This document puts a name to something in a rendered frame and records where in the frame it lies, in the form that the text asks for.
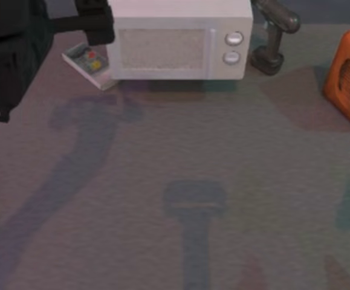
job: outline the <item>hammer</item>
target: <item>hammer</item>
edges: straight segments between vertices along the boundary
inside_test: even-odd
[[[183,225],[184,290],[209,290],[209,224],[226,209],[215,181],[175,181],[164,192],[164,210]]]

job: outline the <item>microwave window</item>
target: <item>microwave window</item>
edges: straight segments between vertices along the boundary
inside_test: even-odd
[[[119,30],[124,69],[202,69],[205,30]]]

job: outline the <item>table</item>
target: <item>table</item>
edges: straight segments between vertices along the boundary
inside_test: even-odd
[[[319,92],[348,29],[285,36],[274,77],[108,92],[58,35],[0,124],[0,290],[350,289],[350,122]]]

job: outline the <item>microwave knob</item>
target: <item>microwave knob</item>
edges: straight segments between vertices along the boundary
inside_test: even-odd
[[[223,55],[223,61],[228,65],[235,65],[241,60],[241,55],[236,51],[231,51]]]
[[[226,35],[226,37],[225,37],[226,44],[228,44],[232,47],[241,44],[242,41],[243,41],[243,35],[240,32],[230,33],[230,34]]]

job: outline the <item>microwave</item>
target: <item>microwave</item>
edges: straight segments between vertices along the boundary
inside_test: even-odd
[[[108,0],[114,80],[240,80],[253,28],[250,0]]]

